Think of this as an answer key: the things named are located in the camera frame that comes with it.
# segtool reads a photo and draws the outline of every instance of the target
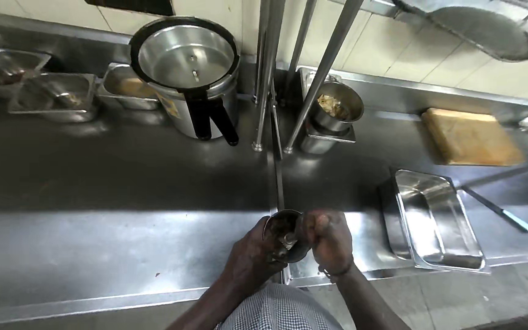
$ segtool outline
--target kitchen counter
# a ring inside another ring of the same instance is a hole
[[[251,149],[255,107],[238,103],[236,147],[111,113],[1,115],[0,322],[201,296],[276,211],[271,155]]]
[[[304,74],[312,68],[304,67]],[[338,143],[324,155],[295,148],[282,161],[286,208],[336,208],[346,212],[354,238],[356,265],[369,279],[426,272],[411,261],[396,258],[388,244],[377,186],[390,177],[389,168],[451,177],[456,187],[469,185],[481,195],[528,222],[528,134],[510,122],[528,113],[528,101],[396,79],[331,71],[363,99],[365,112],[354,124],[356,143]],[[507,126],[527,161],[519,166],[447,166],[421,122],[427,108],[492,112]],[[293,118],[285,114],[286,138]],[[524,172],[502,178],[506,173]],[[488,266],[528,262],[528,234],[460,191],[466,213]],[[321,285],[328,279],[312,254],[289,266],[286,282]]]
[[[240,91],[251,89],[251,68]],[[371,280],[429,272],[390,251],[379,183],[397,167],[449,176],[528,221],[528,135],[511,130],[527,163],[444,166],[418,116],[436,106],[490,110],[502,122],[528,101],[333,71],[366,105],[357,142],[322,156],[256,153],[256,108],[241,95],[240,143],[200,142],[169,124],[121,122],[110,110],[87,124],[0,115],[0,322],[197,299],[232,244],[278,207],[346,212],[358,267]],[[293,118],[279,109],[281,136]],[[528,234],[462,193],[490,266],[528,261]],[[284,272],[289,285],[327,284],[311,254]]]

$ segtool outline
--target pressure cooker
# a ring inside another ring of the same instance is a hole
[[[155,20],[130,40],[131,67],[157,92],[174,126],[192,138],[238,144],[239,55],[233,35],[209,20]]]

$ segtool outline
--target hand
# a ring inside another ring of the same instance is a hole
[[[351,233],[341,211],[318,210],[303,215],[302,230],[313,246],[315,261],[329,275],[348,271],[353,263]]]
[[[272,242],[262,240],[268,218],[261,218],[253,229],[233,245],[221,275],[230,281],[231,285],[236,286],[244,298],[252,295],[272,275],[287,266],[279,261],[266,261],[266,256],[272,252],[274,246]]]

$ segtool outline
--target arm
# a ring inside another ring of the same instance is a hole
[[[346,216],[338,211],[312,211],[303,218],[303,230],[313,255],[337,284],[358,330],[409,330],[354,263]]]
[[[223,273],[201,298],[176,319],[167,330],[212,330],[223,322],[245,298],[258,290],[286,264],[266,261],[272,251],[270,242],[262,240],[263,217],[231,250]]]

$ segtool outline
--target bracelet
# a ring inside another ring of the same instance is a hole
[[[327,272],[327,270],[325,268],[322,268],[321,266],[319,266],[319,271],[322,272],[323,274],[325,274],[325,276],[329,279],[329,281],[331,283],[335,283],[336,279],[341,276],[341,275],[345,275],[347,274],[350,269],[351,269],[351,266],[354,264],[354,256],[352,255],[351,256],[351,259],[350,259],[350,262],[348,263],[348,265],[346,266],[346,269],[342,270],[341,272],[339,273],[335,273],[335,274],[329,274]]]

